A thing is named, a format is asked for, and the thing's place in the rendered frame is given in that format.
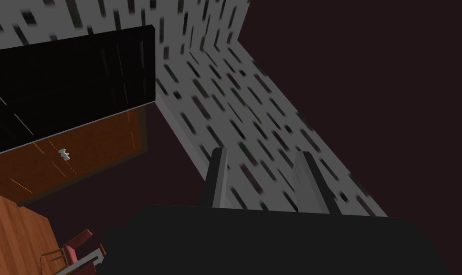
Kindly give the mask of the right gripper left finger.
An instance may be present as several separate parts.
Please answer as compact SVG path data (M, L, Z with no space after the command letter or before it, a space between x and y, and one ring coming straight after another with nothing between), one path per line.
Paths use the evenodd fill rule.
M224 208L226 201L228 153L224 147L212 151L200 207Z

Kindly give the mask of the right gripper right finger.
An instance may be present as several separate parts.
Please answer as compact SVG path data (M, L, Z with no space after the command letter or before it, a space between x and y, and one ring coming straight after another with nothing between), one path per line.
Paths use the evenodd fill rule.
M299 212L341 214L334 194L310 152L296 153L293 186Z

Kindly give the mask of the brown wooden door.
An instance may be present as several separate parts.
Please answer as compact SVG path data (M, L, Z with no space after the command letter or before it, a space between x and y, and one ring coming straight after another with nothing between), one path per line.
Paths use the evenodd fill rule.
M66 149L70 159L58 153ZM0 154L0 196L23 207L147 150L144 107Z

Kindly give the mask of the black cabinet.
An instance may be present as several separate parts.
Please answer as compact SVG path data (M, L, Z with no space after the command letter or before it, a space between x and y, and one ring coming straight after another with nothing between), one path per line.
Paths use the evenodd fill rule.
M0 153L155 101L151 25L0 50Z

